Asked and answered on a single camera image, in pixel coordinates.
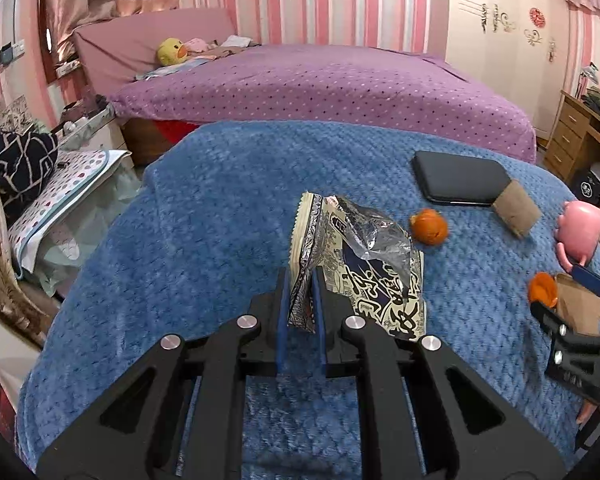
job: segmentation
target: white wardrobe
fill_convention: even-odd
[[[482,6],[487,8],[486,31]],[[560,103],[569,46],[565,0],[449,0],[446,62],[522,108],[548,139]],[[497,6],[498,21],[494,26]],[[530,17],[537,9],[544,17]]]

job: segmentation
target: headboard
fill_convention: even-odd
[[[90,85],[107,96],[156,68],[156,50],[167,38],[222,43],[231,34],[235,27],[225,9],[177,9],[83,25],[74,43]]]

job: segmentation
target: crumpled package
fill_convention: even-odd
[[[353,311],[393,336],[426,333],[423,253],[400,224],[341,196],[306,192],[298,206],[289,267],[289,323],[315,331],[311,275],[322,266],[327,288],[347,296]]]

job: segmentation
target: red cloth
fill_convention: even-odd
[[[154,121],[154,123],[160,133],[174,144],[177,144],[187,134],[200,127],[198,124],[185,123],[183,121]]]

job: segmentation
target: silver screw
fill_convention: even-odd
[[[360,316],[349,316],[344,320],[344,324],[353,330],[360,330],[366,325],[366,321]]]
[[[424,348],[426,348],[427,350],[430,350],[432,352],[435,352],[436,350],[440,350],[440,347],[442,346],[440,339],[438,339],[434,335],[424,336],[422,338],[421,343],[422,343],[422,346],[424,346]]]
[[[160,346],[165,350],[173,350],[180,346],[182,340],[175,334],[169,334],[160,339]]]
[[[244,316],[240,316],[238,318],[238,326],[240,328],[253,328],[258,324],[258,319],[251,314],[245,314]]]

